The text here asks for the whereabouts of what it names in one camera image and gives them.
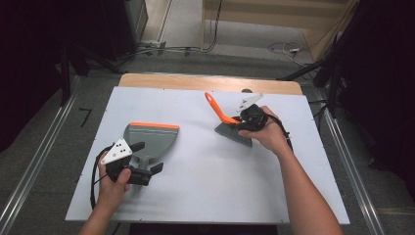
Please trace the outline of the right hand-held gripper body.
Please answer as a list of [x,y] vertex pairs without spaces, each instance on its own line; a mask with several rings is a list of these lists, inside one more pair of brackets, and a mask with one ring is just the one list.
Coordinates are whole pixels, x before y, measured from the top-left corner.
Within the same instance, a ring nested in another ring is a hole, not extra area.
[[248,131],[260,131],[267,123],[267,114],[256,104],[263,97],[261,93],[244,98],[237,108],[239,117]]

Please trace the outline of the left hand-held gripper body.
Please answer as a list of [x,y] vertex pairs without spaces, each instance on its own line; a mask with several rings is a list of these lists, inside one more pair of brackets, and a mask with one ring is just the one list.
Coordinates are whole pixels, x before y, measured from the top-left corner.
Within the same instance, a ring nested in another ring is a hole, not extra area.
[[106,167],[106,174],[111,181],[116,181],[124,168],[131,170],[129,184],[148,186],[152,173],[146,169],[139,169],[130,164],[134,154],[125,139],[118,139],[107,154],[101,159],[101,164]]

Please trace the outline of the grey dustpan with orange edge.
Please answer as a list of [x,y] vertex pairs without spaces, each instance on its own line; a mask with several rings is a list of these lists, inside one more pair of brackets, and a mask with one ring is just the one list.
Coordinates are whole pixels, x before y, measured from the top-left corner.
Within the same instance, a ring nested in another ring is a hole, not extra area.
[[123,137],[131,145],[144,142],[145,148],[132,155],[130,164],[139,169],[150,170],[161,163],[172,148],[179,132],[175,124],[132,121],[124,130]]

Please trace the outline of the orange brush with grey bristles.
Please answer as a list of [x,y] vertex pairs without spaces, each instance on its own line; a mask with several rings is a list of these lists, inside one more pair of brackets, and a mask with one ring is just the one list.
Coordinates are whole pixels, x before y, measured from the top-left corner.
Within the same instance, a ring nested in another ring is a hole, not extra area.
[[241,124],[241,122],[238,122],[232,119],[232,117],[224,114],[210,93],[206,92],[205,97],[213,111],[220,119],[220,124],[214,129],[214,131],[236,143],[251,147],[253,145],[252,139],[238,134],[237,125]]

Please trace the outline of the person's right hand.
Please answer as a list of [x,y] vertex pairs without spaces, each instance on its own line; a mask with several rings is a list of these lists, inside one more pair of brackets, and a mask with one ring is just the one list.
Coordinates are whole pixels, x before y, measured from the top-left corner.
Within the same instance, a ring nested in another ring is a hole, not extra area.
[[293,153],[286,141],[282,128],[272,118],[268,119],[266,125],[260,131],[240,130],[238,134],[257,140],[278,158],[287,157]]

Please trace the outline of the person's left hand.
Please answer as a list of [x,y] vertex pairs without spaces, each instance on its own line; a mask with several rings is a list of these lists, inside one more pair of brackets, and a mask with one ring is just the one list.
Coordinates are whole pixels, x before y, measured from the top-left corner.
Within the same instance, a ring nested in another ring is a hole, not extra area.
[[98,167],[101,181],[97,206],[108,211],[115,211],[121,204],[125,193],[130,189],[128,180],[131,170],[124,168],[117,180],[111,181],[106,175],[106,167],[102,164],[98,164]]

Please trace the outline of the white table sheet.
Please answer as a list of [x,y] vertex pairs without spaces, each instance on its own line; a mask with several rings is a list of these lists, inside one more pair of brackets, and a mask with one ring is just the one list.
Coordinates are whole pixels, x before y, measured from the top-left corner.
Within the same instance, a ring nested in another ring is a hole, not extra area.
[[96,156],[132,121],[179,127],[161,156],[161,173],[124,197],[118,221],[278,224],[289,220],[277,158],[258,142],[250,147],[215,132],[219,119],[204,92],[116,87],[74,191],[67,218],[84,220]]

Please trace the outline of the wooden table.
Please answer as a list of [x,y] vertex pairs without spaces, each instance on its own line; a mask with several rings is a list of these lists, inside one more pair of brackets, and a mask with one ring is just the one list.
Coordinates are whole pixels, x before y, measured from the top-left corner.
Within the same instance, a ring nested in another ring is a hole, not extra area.
[[179,90],[204,90],[253,93],[301,95],[300,85],[295,81],[262,80],[231,76],[207,76],[162,73],[126,73],[121,87],[144,87]]

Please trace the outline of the black metal stand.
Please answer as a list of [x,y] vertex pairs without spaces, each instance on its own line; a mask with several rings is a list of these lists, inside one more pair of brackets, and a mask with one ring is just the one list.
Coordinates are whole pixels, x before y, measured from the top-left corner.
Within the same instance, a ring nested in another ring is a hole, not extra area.
[[324,106],[329,111],[332,118],[336,118],[337,91],[340,84],[340,67],[337,65],[337,51],[339,48],[339,36],[335,35],[332,45],[324,54],[323,58],[313,64],[302,67],[298,71],[281,77],[280,81],[293,81],[296,78],[305,75],[308,72],[317,70],[317,75],[312,79],[315,87],[322,88],[329,85],[328,99]]
[[69,66],[72,66],[77,74],[87,75],[90,71],[86,58],[97,62],[105,69],[117,74],[124,74],[119,67],[111,64],[98,54],[81,44],[72,40],[60,41],[60,60],[61,60],[61,81],[62,81],[62,101],[61,106],[65,105],[71,95]]

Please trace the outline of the grey floor power strip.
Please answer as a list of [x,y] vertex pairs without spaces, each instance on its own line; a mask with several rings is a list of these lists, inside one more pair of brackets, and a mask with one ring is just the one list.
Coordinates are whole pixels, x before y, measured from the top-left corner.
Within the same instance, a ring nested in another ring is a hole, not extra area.
[[158,56],[162,55],[165,50],[166,42],[141,42],[138,45],[137,53],[153,55],[156,53]]

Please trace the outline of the dark cabinet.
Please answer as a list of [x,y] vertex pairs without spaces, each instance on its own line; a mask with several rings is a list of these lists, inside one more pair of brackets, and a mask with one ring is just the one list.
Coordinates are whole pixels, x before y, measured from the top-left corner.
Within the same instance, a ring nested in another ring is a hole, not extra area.
[[110,58],[132,54],[149,16],[145,0],[101,0],[110,37]]

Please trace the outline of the black curtain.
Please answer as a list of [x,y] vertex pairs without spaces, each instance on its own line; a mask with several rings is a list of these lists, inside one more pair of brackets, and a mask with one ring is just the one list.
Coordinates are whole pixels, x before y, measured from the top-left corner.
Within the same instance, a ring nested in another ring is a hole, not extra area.
[[415,0],[360,0],[341,41],[339,101],[372,158],[415,194]]
[[59,23],[52,0],[0,0],[0,152],[62,86]]

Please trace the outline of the metal floor rail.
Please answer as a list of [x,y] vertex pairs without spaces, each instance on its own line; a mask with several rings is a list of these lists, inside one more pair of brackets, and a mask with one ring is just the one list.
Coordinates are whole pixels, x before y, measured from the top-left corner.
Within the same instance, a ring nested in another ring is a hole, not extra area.
[[319,136],[345,204],[349,218],[349,225],[343,226],[346,235],[387,235],[353,160],[338,119],[332,118],[328,109],[325,108],[327,96],[312,84],[302,83],[300,88],[309,102]]
[[69,115],[83,80],[84,78],[79,75],[76,75],[73,78],[70,85],[72,93],[69,95],[66,103],[59,107],[46,134],[24,171],[21,180],[12,192],[11,197],[8,199],[5,209],[2,210],[0,216],[0,235],[8,235],[10,229],[12,228],[17,215],[24,204],[24,201],[26,200],[31,187],[37,178],[37,175],[47,160],[51,148],[53,147],[55,140]]

